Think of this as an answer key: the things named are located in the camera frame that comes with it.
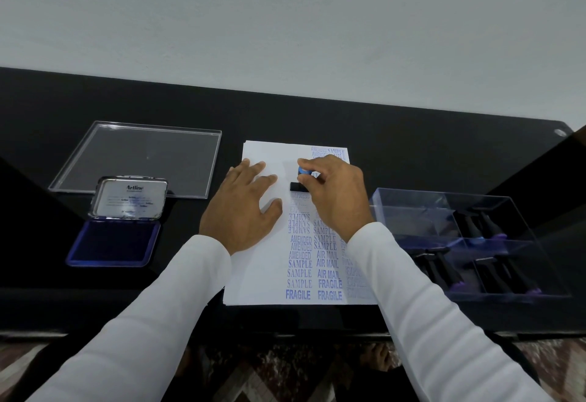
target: person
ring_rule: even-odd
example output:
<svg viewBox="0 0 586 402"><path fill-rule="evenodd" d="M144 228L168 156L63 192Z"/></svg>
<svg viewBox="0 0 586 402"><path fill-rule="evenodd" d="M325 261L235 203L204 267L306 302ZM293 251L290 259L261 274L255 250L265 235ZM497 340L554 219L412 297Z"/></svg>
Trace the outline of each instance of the person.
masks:
<svg viewBox="0 0 586 402"><path fill-rule="evenodd" d="M360 169L333 155L298 163L320 172L298 181L369 281L419 400L552 400L373 221ZM268 235L282 214L280 199L264 213L259 208L277 181L257 177L264 167L245 159L231 168L201 217L199 234L29 400L161 400L201 311L230 278L230 256Z"/></svg>

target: white shirt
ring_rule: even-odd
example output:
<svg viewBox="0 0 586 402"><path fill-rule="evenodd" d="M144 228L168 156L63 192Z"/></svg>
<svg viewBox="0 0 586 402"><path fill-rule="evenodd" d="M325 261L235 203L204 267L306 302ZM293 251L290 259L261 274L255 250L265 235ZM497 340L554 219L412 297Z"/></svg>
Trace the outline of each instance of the white shirt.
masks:
<svg viewBox="0 0 586 402"><path fill-rule="evenodd" d="M348 242L422 401L552 399L421 273L381 223ZM195 235L128 308L29 401L159 401L201 311L230 278L221 243Z"/></svg>

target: patterned floor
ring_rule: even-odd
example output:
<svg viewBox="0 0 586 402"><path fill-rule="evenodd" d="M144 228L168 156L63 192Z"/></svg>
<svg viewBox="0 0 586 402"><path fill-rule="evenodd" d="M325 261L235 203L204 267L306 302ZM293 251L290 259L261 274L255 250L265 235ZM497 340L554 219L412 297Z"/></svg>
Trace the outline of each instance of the patterned floor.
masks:
<svg viewBox="0 0 586 402"><path fill-rule="evenodd" d="M44 347L0 344L0 402ZM518 343L535 365L543 388L560 402L586 402L586 338ZM273 345L200 347L201 363L214 402L330 402L334 386L352 379L358 346ZM399 359L395 355L395 365Z"/></svg>

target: white paper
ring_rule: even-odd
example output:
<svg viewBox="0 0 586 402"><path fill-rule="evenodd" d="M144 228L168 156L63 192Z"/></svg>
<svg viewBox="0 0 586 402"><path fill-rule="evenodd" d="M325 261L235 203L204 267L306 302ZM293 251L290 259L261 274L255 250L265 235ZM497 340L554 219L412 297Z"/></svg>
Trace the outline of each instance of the white paper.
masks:
<svg viewBox="0 0 586 402"><path fill-rule="evenodd" d="M266 162L261 175L278 176L261 209L281 198L283 214L260 243L232 256L226 305L376 305L362 272L345 256L346 244L321 221L309 193L289 190L297 182L298 158L327 154L350 162L346 148L244 143L243 158Z"/></svg>

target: wall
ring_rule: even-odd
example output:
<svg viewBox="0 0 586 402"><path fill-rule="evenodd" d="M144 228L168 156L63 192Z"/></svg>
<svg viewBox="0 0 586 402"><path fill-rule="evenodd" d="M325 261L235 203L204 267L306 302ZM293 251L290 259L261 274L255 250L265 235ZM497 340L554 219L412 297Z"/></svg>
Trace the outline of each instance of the wall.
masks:
<svg viewBox="0 0 586 402"><path fill-rule="evenodd" d="M575 129L585 37L586 0L0 0L1 66Z"/></svg>

